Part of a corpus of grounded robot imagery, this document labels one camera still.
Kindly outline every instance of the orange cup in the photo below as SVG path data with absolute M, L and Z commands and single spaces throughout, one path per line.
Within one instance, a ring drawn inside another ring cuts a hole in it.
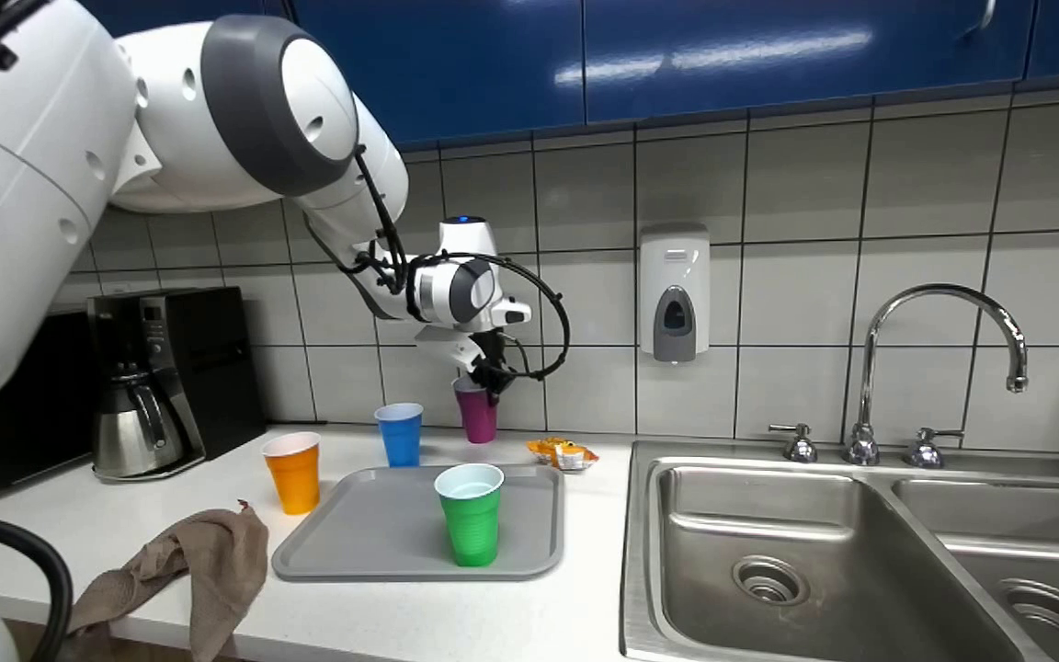
M 274 498 L 282 515 L 305 515 L 321 502 L 316 463 L 321 445 L 311 436 L 281 436 L 268 443 L 268 472 L 274 483 Z

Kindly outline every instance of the sink basin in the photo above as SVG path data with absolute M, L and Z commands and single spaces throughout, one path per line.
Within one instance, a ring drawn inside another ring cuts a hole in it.
M 793 463 L 632 456 L 624 654 L 1045 660 L 978 591 L 889 483 Z
M 803 660 L 1015 660 L 907 521 L 849 476 L 670 466 L 654 537 L 663 619 L 695 643 Z
M 1059 486 L 907 478 L 897 498 L 1059 660 Z

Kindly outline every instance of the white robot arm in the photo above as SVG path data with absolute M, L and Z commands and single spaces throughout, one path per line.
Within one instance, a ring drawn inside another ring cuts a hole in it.
M 489 393 L 561 364 L 567 347 L 544 373 L 502 362 L 500 330 L 528 307 L 500 291 L 516 266 L 489 226 L 447 222 L 442 250 L 401 250 L 403 161 L 295 24 L 227 14 L 114 41 L 72 0 L 0 0 L 0 385 L 105 203 L 205 212 L 273 199 L 308 212 L 375 315 L 415 315 L 420 347 Z

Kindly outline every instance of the countertop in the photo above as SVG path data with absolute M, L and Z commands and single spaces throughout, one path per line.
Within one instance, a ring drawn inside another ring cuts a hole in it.
M 308 426 L 321 438 L 321 478 L 387 466 L 373 429 Z M 98 486 L 87 466 L 0 498 L 0 518 L 48 537 L 69 563 L 78 591 L 121 567 L 184 515 L 254 503 L 268 526 L 268 556 L 301 521 L 274 507 L 263 472 L 263 438 L 164 483 Z M 422 436 L 422 466 L 491 461 L 517 463 L 524 438 L 468 445 L 458 436 Z M 444 660 L 444 662 L 540 662 L 619 654 L 619 578 L 624 537 L 627 443 L 578 438 L 604 461 L 567 476 L 567 552 L 533 580 L 268 580 L 236 628 L 246 660 Z M 48 585 L 13 552 L 0 548 L 0 616 L 43 623 Z M 170 585 L 114 633 L 148 643 L 186 643 L 191 588 Z

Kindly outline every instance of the towel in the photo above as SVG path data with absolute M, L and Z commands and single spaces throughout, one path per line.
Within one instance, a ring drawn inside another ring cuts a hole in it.
M 250 503 L 197 512 L 162 531 L 121 572 L 98 573 L 69 633 L 111 626 L 191 573 L 191 662 L 214 662 L 268 578 L 268 531 Z

